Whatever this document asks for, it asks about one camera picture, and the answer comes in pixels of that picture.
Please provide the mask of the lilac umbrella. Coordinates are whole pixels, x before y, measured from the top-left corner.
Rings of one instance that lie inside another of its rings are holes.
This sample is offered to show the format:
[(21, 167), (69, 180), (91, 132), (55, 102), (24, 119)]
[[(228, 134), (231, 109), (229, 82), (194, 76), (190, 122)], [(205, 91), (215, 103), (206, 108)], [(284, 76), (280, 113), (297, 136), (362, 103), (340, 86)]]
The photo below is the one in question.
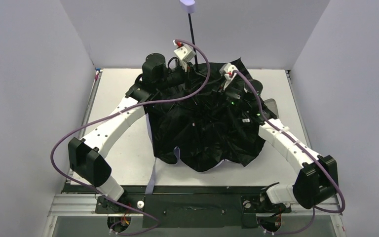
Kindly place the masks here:
[[(253, 80), (241, 59), (231, 62), (244, 78)], [(265, 141), (256, 123), (235, 105), (236, 91), (223, 90), (222, 62), (192, 64), (191, 87), (162, 89), (155, 104), (145, 106), (154, 156), (167, 164), (181, 161), (203, 173), (230, 161), (249, 165)]]

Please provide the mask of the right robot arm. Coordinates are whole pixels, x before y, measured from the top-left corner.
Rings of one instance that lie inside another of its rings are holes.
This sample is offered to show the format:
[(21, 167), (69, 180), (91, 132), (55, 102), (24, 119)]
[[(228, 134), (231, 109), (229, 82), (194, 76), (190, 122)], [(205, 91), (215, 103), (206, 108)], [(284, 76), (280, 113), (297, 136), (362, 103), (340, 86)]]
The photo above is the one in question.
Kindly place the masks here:
[(241, 78), (226, 83), (226, 93), (235, 90), (235, 105), (249, 115), (258, 128), (259, 138), (268, 142), (293, 168), (297, 177), (292, 184), (275, 184), (266, 189), (265, 198), (273, 204), (295, 202), (311, 209), (339, 193), (338, 167), (332, 156), (322, 156), (301, 142), (265, 104), (260, 106), (262, 84)]

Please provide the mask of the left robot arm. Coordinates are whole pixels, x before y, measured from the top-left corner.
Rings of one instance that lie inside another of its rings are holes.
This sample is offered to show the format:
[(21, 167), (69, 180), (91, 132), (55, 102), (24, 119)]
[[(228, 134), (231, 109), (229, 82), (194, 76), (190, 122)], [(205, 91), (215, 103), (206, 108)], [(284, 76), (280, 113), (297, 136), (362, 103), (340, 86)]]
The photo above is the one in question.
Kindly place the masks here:
[(192, 55), (176, 55), (176, 68), (169, 69), (162, 54), (148, 55), (142, 65), (142, 73), (106, 120), (82, 138), (69, 141), (70, 168), (102, 195), (118, 201), (125, 190), (112, 176), (106, 156), (125, 131), (145, 115), (144, 106), (160, 99), (162, 89), (185, 82), (192, 68), (192, 58)]

